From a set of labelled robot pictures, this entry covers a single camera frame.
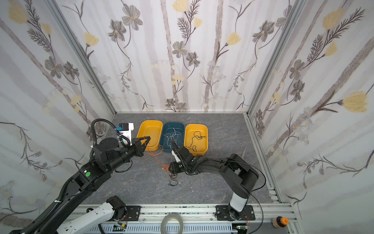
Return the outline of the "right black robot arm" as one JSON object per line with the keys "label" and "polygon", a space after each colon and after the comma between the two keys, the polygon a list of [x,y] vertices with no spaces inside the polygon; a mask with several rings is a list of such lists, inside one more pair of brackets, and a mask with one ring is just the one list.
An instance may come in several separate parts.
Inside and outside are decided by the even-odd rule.
{"label": "right black robot arm", "polygon": [[186,147],[175,144],[172,146],[171,153],[175,157],[175,161],[170,163],[168,168],[172,174],[185,173],[188,176],[202,173],[218,174],[233,191],[228,205],[216,206],[215,216],[218,221],[254,220],[246,208],[260,177],[253,166],[237,154],[215,160],[203,155],[194,156]]}

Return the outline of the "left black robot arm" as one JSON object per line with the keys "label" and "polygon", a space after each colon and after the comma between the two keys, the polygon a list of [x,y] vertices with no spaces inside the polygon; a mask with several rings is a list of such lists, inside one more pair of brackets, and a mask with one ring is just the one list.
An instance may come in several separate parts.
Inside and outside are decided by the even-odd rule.
{"label": "left black robot arm", "polygon": [[[105,122],[116,132],[117,137],[109,137],[97,142],[95,124]],[[150,136],[129,139],[106,119],[91,122],[93,148],[89,161],[72,175],[62,186],[58,197],[28,226],[12,230],[13,234],[56,234],[66,218],[93,192],[112,176],[112,173],[133,157],[142,157]]]}

